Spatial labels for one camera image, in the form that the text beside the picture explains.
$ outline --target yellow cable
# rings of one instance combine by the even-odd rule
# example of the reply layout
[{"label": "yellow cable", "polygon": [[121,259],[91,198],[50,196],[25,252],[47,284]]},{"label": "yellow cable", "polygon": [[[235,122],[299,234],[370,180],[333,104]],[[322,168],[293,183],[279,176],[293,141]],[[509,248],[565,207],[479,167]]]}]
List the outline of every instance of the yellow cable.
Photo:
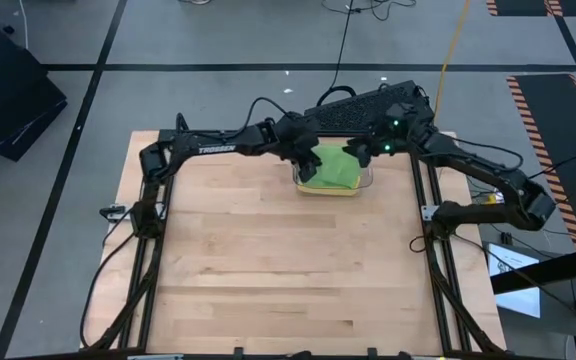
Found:
[{"label": "yellow cable", "polygon": [[444,75],[446,74],[446,67],[450,63],[450,59],[452,58],[452,53],[455,51],[455,47],[457,47],[457,41],[459,40],[459,33],[461,32],[461,28],[464,27],[464,22],[466,21],[466,16],[468,15],[468,9],[470,8],[470,0],[466,0],[464,3],[464,8],[461,10],[461,15],[459,16],[459,22],[457,23],[457,29],[455,30],[455,34],[452,36],[452,42],[450,43],[450,49],[448,50],[448,55],[444,59],[444,64],[441,67],[441,75],[439,75],[439,88],[437,89],[437,97],[435,98],[435,119],[434,122],[437,122],[437,118],[439,117],[439,107],[441,106],[441,93],[444,87]]}]

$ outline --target concrete floor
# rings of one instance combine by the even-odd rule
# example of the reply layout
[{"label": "concrete floor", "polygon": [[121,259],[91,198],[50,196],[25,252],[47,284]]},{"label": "concrete floor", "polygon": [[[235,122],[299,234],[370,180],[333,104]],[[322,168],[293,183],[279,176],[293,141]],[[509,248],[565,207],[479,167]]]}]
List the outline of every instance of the concrete floor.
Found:
[{"label": "concrete floor", "polygon": [[[118,0],[24,3],[29,50],[40,62],[95,64]],[[343,7],[346,1],[328,3]],[[369,13],[353,16],[344,62],[441,64],[462,5],[463,0],[419,0],[415,8],[393,7],[383,23]],[[0,20],[17,28],[12,38],[23,44],[18,10],[17,1],[0,0]],[[214,0],[207,6],[128,0],[108,64],[334,63],[344,21],[343,15],[315,0]],[[566,22],[576,41],[576,18]],[[554,18],[492,17],[484,2],[473,2],[453,63],[574,61]],[[465,139],[512,148],[525,157],[523,170],[535,173],[540,167],[510,96],[507,75],[448,73],[438,125]],[[0,158],[0,330],[91,76],[90,71],[51,72],[69,106],[20,162]],[[250,102],[262,95],[303,111],[314,105],[332,76],[332,71],[104,72],[85,127],[79,129],[81,141],[7,356],[78,348],[79,318],[107,229],[97,211],[115,198],[132,131],[170,128],[178,111],[194,128],[236,128]],[[434,98],[439,72],[348,71],[341,72],[338,84],[366,91],[376,88],[382,77],[390,83],[413,79]],[[276,115],[264,105],[256,110],[259,119]],[[499,153],[481,154],[504,160]],[[565,229],[558,214],[547,228]],[[573,251],[566,236],[513,234],[539,249]],[[498,234],[482,227],[482,237],[494,240]],[[524,329],[512,319],[502,321],[511,350],[565,357],[564,336]],[[567,358],[572,358],[572,342],[569,347]]]}]

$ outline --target wood grain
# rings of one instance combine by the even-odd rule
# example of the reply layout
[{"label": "wood grain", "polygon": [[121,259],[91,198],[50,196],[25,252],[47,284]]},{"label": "wood grain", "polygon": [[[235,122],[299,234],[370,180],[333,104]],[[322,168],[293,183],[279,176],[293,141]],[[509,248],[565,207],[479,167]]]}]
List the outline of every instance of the wood grain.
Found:
[{"label": "wood grain", "polygon": [[[133,133],[118,202],[137,200],[138,152],[156,137]],[[289,164],[271,155],[188,161],[175,179],[148,350],[441,354],[425,257],[408,250],[421,233],[410,160],[377,158],[373,175],[356,197],[306,196]],[[462,174],[441,169],[439,177],[444,199],[470,202]],[[120,225],[104,256],[130,231]],[[475,226],[458,233],[480,241]],[[135,244],[99,278],[88,339],[101,335],[125,301]],[[483,254],[463,242],[452,246],[465,305],[505,346]]]}]

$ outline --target butcher block tabletop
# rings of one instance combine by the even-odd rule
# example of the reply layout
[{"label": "butcher block tabletop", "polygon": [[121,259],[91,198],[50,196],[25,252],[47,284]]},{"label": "butcher block tabletop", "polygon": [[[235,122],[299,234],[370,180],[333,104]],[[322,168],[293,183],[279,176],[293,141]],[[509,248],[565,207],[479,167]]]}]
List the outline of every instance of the butcher block tabletop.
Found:
[{"label": "butcher block tabletop", "polygon": [[[157,138],[156,131],[132,134],[118,203],[138,200],[138,153]],[[186,162],[174,180],[148,352],[232,354],[243,347],[246,354],[365,355],[374,347],[380,355],[440,355],[426,258],[408,247],[421,235],[410,158],[381,156],[371,166],[373,183],[357,196],[326,197],[298,192],[290,164],[273,155]],[[463,174],[439,169],[438,175],[444,200],[470,203]],[[103,257],[131,231],[129,221],[119,225]],[[476,226],[457,233],[480,242]],[[88,342],[124,305],[136,246],[132,240],[100,275],[86,320]],[[452,249],[465,306],[505,347],[484,254],[456,240]]]}]

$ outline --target green cloth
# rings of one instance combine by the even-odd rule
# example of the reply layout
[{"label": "green cloth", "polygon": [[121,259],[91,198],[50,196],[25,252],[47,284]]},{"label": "green cloth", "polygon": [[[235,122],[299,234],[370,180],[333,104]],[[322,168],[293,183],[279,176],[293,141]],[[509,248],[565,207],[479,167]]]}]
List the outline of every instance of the green cloth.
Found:
[{"label": "green cloth", "polygon": [[319,189],[357,187],[361,168],[354,156],[346,154],[339,145],[318,145],[312,151],[319,156],[322,165],[304,186]]}]

